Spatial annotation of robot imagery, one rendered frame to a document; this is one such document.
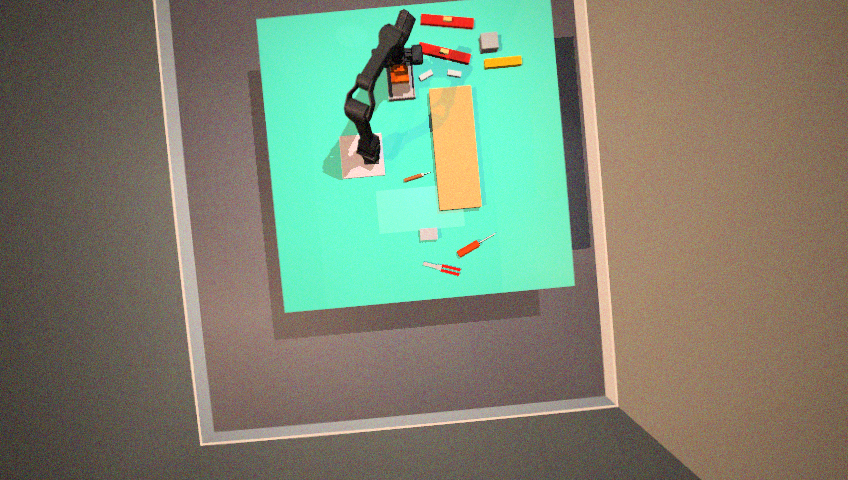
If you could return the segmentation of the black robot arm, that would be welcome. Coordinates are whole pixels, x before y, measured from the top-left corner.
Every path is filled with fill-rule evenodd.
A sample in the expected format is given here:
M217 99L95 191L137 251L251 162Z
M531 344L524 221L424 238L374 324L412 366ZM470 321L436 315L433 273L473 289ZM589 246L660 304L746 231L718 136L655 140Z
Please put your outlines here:
M370 120L375 107L374 87L388 60L396 61L405 52L404 45L409 39L415 24L409 11L399 11L395 25L384 25L378 32L378 45L361 73L358 73L354 86L347 92L344 102L344 114L355 123L360 138L356 153L364 159L364 164L379 164L380 139L372 133ZM370 105L352 98L358 89L368 92ZM378 162L378 163L377 163Z

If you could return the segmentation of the yellow rectangular bar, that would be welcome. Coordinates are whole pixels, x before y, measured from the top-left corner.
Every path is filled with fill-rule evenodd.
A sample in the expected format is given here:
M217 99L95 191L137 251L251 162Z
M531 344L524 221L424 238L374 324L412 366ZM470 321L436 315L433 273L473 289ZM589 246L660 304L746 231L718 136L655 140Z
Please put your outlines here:
M520 66L521 63L521 55L519 56L509 56L509 57L500 57L500 58L490 58L484 60L485 70L487 69L497 69L497 68L507 68L507 67L516 67Z

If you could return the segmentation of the red long bar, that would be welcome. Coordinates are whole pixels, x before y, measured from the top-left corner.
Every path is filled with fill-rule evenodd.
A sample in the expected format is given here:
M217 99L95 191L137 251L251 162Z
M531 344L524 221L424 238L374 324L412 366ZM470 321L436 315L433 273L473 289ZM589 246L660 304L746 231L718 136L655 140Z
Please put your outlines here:
M421 26L473 30L474 18L421 14Z
M469 54L469 53L465 53L465 52L461 52L461 51L457 51L457 50L453 50L453 49L448 49L448 48L444 48L444 47L440 47L440 46L436 46L436 45L432 45L432 44L428 44L428 43L424 43L424 42L419 42L419 44L422 45L422 50L423 50L424 55L428 55L428 56L432 56L432 57L436 57L436 58L441 58L441 59L445 59L445 60L469 65L470 58L471 58L471 54Z

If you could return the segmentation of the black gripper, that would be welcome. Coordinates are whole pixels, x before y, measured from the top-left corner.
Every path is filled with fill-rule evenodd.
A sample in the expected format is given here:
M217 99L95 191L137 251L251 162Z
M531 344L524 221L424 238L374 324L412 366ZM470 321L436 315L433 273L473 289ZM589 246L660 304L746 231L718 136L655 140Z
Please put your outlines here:
M391 68L393 65L404 64L405 66L422 65L423 50L421 44L411 45L409 48L404 48L404 55L396 61L388 60L384 68Z

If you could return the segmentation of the orange-handled awl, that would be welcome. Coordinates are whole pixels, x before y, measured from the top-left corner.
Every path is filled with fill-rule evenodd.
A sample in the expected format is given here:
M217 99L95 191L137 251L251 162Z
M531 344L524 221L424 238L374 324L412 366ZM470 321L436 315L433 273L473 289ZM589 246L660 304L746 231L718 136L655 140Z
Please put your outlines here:
M489 237L487 237L487 238L483 239L483 240L482 240L482 241L480 241L480 242L478 242L478 241L476 240L476 241L474 241L474 242L470 243L469 245L467 245L467 246L463 247L462 249L458 250L458 251L457 251L457 253L458 253L459 257L461 258L462 256L464 256L464 255L468 254L469 252L471 252L471 251L475 250L476 248L480 247L480 244L479 244L479 243L483 242L484 240L486 240L486 239L490 238L490 237L491 237L491 236L493 236L493 235L495 235L495 233L494 233L494 234L492 234L492 235L490 235Z

